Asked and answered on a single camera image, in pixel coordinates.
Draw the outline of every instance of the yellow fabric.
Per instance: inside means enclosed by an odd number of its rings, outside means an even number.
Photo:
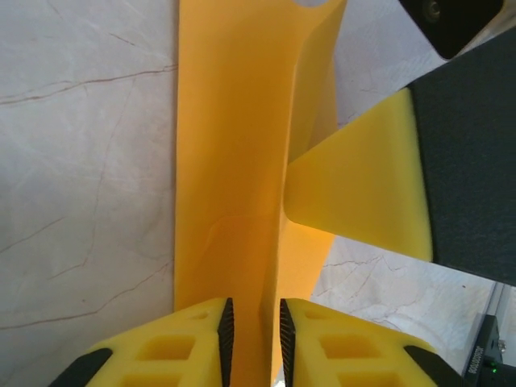
[[[331,245],[331,234],[285,219],[282,198],[320,101],[335,104],[325,82],[344,6],[180,4],[175,308],[233,297],[236,387],[270,385],[278,299],[310,296]],[[325,111],[318,127],[332,122]]]
[[[305,300],[286,300],[296,327],[296,387],[418,386],[435,383],[403,349],[424,341]]]
[[[431,261],[431,231],[410,91],[403,89],[287,169],[294,222]]]
[[[113,355],[88,387],[222,385],[217,328],[226,299],[203,302],[97,343]]]

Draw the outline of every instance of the yellow foam pad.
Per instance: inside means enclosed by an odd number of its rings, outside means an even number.
[[[336,129],[319,106],[344,6],[180,4],[174,307],[234,299],[237,387],[270,385],[279,297],[310,296],[333,239],[282,202],[288,160]]]
[[[218,325],[226,299],[203,302],[97,343],[113,354],[88,387],[222,385]]]
[[[286,304],[295,343],[282,343],[295,346],[289,365],[295,387],[435,386],[404,350],[434,352],[424,341],[305,300]]]
[[[431,229],[408,89],[291,163],[285,212],[296,223],[431,261]]]

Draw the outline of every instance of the white marble surface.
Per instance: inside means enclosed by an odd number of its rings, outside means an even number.
[[[0,2],[0,385],[171,310],[176,31],[170,0]],[[335,59],[341,123],[442,63],[396,0],[349,0]],[[489,288],[338,239],[313,299],[458,368]]]

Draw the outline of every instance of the screw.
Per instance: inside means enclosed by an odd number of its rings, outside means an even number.
[[[507,349],[507,342],[505,340],[498,340],[498,349],[504,353]]]
[[[422,12],[430,23],[439,21],[441,17],[441,7],[435,0],[426,0],[423,3]]]

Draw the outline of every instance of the black rubber edge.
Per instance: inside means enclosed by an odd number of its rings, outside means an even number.
[[[504,0],[399,0],[438,54],[457,55],[500,13]],[[438,14],[429,14],[430,6]]]
[[[280,341],[285,386],[293,387],[293,361],[294,353],[296,351],[296,327],[293,324],[289,305],[284,298],[280,300]]]
[[[217,328],[218,353],[220,355],[220,374],[222,386],[229,387],[231,381],[231,362],[233,360],[233,343],[235,342],[235,316],[233,299],[228,298]]]
[[[404,349],[438,387],[469,386],[439,355],[414,345],[409,345]]]
[[[85,387],[111,355],[109,348],[101,348],[76,358],[48,387]]]
[[[432,260],[516,285],[516,28],[409,84]]]

